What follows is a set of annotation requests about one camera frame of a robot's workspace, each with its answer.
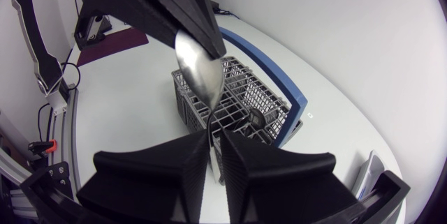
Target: basket handle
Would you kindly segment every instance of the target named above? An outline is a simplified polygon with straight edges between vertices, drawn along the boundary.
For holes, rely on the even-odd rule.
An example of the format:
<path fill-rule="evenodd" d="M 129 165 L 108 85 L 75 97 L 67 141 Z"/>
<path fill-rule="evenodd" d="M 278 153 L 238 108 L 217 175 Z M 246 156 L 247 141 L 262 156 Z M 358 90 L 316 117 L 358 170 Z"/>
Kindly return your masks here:
<path fill-rule="evenodd" d="M 293 127 L 295 127 L 298 120 L 300 120 L 301 114 L 307 105 L 307 99 L 288 75 L 285 74 L 274 61 L 264 54 L 264 52 L 232 31 L 222 27 L 219 27 L 219 30 L 222 33 L 223 39 L 242 50 L 267 73 L 291 103 L 291 108 L 287 114 L 286 120 L 282 125 L 277 138 L 273 142 L 275 147 L 282 147 L 283 144 L 286 143 L 285 140 L 291 135 Z"/>

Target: spoon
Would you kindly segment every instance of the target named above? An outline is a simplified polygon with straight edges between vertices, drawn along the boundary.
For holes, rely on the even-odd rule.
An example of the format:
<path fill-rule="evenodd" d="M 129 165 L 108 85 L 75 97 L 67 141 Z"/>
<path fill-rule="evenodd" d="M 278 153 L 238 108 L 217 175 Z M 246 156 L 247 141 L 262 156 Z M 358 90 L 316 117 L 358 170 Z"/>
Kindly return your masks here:
<path fill-rule="evenodd" d="M 177 62 L 189 88 L 210 109 L 207 120 L 211 168 L 214 180 L 219 181 L 220 170 L 211 133 L 211 118 L 219 104 L 224 87 L 224 69 L 219 59 L 213 59 L 194 38 L 179 30 L 175 36 Z"/>

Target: wire grid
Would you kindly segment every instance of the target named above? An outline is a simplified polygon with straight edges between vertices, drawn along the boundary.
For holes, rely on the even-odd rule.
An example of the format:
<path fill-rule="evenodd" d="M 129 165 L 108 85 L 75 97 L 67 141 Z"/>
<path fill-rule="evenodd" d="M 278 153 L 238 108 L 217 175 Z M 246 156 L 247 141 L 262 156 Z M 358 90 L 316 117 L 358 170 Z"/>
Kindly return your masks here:
<path fill-rule="evenodd" d="M 249 68 L 235 57 L 221 59 L 225 85 L 222 98 L 214 112 L 211 130 L 216 148 L 220 151 L 221 128 L 239 132 L 259 142 L 272 144 L 278 136 L 289 111 L 284 101 L 272 93 Z M 199 101 L 189 88 L 180 70 L 173 72 L 177 109 L 191 133 L 206 127 L 209 109 Z M 251 124 L 240 124 L 249 116 L 249 110 L 256 108 L 265 117 L 266 127 L 255 129 Z"/>

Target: white table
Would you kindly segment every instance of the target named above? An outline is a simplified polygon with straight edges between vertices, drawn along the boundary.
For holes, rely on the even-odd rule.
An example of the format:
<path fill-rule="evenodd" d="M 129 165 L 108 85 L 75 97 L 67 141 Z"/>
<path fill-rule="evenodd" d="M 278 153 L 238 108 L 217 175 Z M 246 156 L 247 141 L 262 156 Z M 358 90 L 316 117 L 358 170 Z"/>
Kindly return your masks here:
<path fill-rule="evenodd" d="M 376 150 L 386 167 L 401 177 L 388 145 L 360 110 L 319 72 L 284 46 L 234 17 L 217 16 L 229 29 L 266 53 L 297 84 L 309 101 L 302 128 L 284 145 L 306 154 L 330 152 L 334 174 L 352 188 L 360 166 Z M 114 31 L 124 29 L 112 19 Z M 149 37 L 149 44 L 119 52 L 80 67 L 76 144 L 81 184 L 95 173 L 98 151 L 136 151 L 188 134 L 175 102 L 171 72 L 178 69 L 173 49 Z M 227 55 L 249 66 L 273 92 L 285 98 L 273 81 L 243 52 L 225 42 Z M 70 61 L 76 63 L 75 47 Z M 405 201 L 398 223 L 404 222 Z M 208 168 L 200 221 L 229 223 L 225 187 Z"/>

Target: black cable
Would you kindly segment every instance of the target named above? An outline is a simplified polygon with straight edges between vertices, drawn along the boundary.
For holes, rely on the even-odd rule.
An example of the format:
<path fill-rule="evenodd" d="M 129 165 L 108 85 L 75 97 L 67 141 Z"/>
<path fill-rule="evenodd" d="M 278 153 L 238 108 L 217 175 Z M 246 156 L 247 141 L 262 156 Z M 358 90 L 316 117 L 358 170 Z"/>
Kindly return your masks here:
<path fill-rule="evenodd" d="M 50 141 L 50 128 L 51 128 L 51 118 L 53 115 L 53 107 L 50 109 L 50 115 L 48 116 L 48 125 L 47 125 L 47 141 Z"/>
<path fill-rule="evenodd" d="M 49 103 L 46 103 L 44 105 L 41 106 L 41 108 L 39 109 L 39 113 L 37 115 L 37 128 L 39 130 L 39 138 L 41 139 L 42 142 L 42 133 L 41 133 L 41 110 L 43 108 L 45 108 L 46 106 L 50 105 Z"/>
<path fill-rule="evenodd" d="M 220 8 L 213 8 L 212 11 L 213 11 L 214 14 L 218 14 L 218 15 L 232 15 L 232 16 L 234 16 L 234 17 L 236 17 L 237 19 L 240 20 L 240 18 L 237 15 L 231 13 L 229 10 L 223 10 L 223 9 L 220 9 Z"/>
<path fill-rule="evenodd" d="M 67 63 L 67 62 L 62 63 L 61 65 L 64 66 L 64 68 L 62 69 L 63 71 L 65 71 L 65 66 L 67 66 L 67 65 L 75 66 L 76 70 L 78 71 L 78 75 L 79 75 L 78 83 L 73 88 L 70 88 L 68 90 L 71 91 L 71 90 L 76 89 L 78 87 L 79 83 L 81 83 L 81 71 L 79 70 L 79 67 L 77 65 L 75 65 L 74 63 Z"/>

